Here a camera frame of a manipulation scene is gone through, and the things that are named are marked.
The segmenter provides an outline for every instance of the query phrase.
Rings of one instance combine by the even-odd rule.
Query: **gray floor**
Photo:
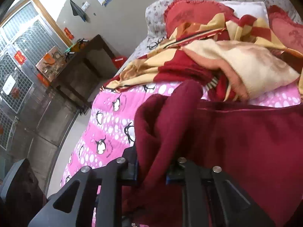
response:
[[[99,93],[99,88],[102,86],[107,80],[104,80],[98,84],[98,87],[93,91],[89,101],[93,101],[96,95]],[[47,197],[49,197],[52,194],[55,194],[60,189],[60,181],[64,172],[64,169],[66,167],[67,162],[69,161],[69,157],[72,153],[72,151],[75,148],[75,145],[79,141],[83,131],[86,129],[89,117],[91,115],[91,110],[88,111],[86,115],[78,115],[77,119],[75,120],[71,130],[69,131],[69,134],[66,137],[66,140],[61,148],[61,151],[59,153],[58,159],[56,161],[52,177],[49,183],[48,191],[47,191]]]

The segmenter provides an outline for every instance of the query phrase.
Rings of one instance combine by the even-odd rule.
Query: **metal bolt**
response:
[[[126,159],[123,157],[120,157],[117,159],[117,163],[119,163],[119,164],[123,164],[125,161],[126,161]]]
[[[181,163],[181,164],[183,164],[183,163],[186,162],[186,158],[180,157],[180,158],[178,159],[178,162]]]
[[[220,173],[220,172],[222,171],[222,168],[219,167],[219,166],[214,166],[214,167],[212,168],[212,170],[213,170],[215,173]]]
[[[90,168],[89,166],[83,166],[83,167],[81,168],[81,171],[82,171],[83,173],[86,173],[86,172],[88,172],[90,169],[91,169],[91,168]]]

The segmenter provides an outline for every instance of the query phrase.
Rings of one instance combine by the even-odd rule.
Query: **wooden table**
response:
[[[61,70],[61,72],[57,75],[56,79],[54,79],[51,82],[51,86],[55,88],[60,95],[71,101],[78,109],[81,108],[81,105],[79,105],[77,102],[72,100],[65,94],[61,87],[67,88],[70,92],[72,92],[79,100],[83,102],[84,105],[91,108],[91,104],[87,101],[87,99],[82,96],[80,93],[78,93],[67,81],[67,75],[73,71],[73,69],[83,62],[88,69],[99,79],[102,78],[102,74],[98,72],[98,70],[92,65],[92,63],[87,59],[87,54],[92,50],[101,50],[104,49],[104,51],[108,54],[108,56],[112,59],[115,57],[113,52],[110,50],[108,45],[104,42],[104,40],[101,38],[100,35],[95,36],[92,40],[87,42],[85,47],[81,49],[79,52],[75,52],[75,54],[72,56],[72,58],[66,63],[66,66]]]

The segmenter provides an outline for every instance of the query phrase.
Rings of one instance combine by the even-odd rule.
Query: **white pillow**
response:
[[[269,25],[267,10],[264,2],[235,2],[224,1],[220,2],[234,10],[234,15],[239,19],[243,15],[250,14],[256,18],[263,18]]]

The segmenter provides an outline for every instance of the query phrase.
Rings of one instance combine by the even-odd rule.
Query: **red blanket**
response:
[[[152,95],[137,110],[140,185],[124,189],[124,213],[149,226],[181,226],[181,189],[165,186],[165,175],[183,156],[221,166],[282,226],[302,199],[303,105],[271,109],[206,102],[201,95],[190,80],[171,97]]]

